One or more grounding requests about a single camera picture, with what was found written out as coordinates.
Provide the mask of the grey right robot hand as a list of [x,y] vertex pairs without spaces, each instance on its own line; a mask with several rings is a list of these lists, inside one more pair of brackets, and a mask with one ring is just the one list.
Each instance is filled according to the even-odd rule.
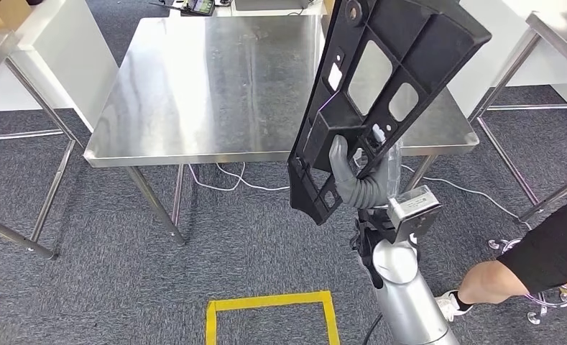
[[356,187],[365,185],[378,187],[379,191],[368,192],[369,196],[391,198],[397,195],[401,178],[401,144],[396,142],[386,153],[375,171],[365,178],[358,178],[352,171],[347,159],[348,143],[345,137],[336,135],[329,151],[332,173],[341,197],[351,196]]

